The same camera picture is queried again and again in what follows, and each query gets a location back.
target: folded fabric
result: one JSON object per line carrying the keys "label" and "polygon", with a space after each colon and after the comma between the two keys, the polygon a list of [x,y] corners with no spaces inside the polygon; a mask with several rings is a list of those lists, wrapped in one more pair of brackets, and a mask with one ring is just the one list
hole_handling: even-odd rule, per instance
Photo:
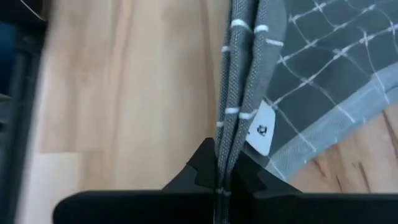
{"label": "folded fabric", "polygon": [[[398,100],[398,1],[232,0],[223,51],[217,190],[241,151],[282,180]],[[245,142],[261,101],[270,153]]]}

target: gray mesh fabric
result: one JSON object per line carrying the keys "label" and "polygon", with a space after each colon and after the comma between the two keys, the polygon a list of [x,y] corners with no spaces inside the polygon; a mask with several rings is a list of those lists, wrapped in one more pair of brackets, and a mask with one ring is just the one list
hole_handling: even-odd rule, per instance
{"label": "gray mesh fabric", "polygon": [[[232,0],[229,22],[216,137],[225,223],[241,150],[286,180],[398,100],[396,0]],[[244,142],[261,100],[276,113],[266,157]]]}

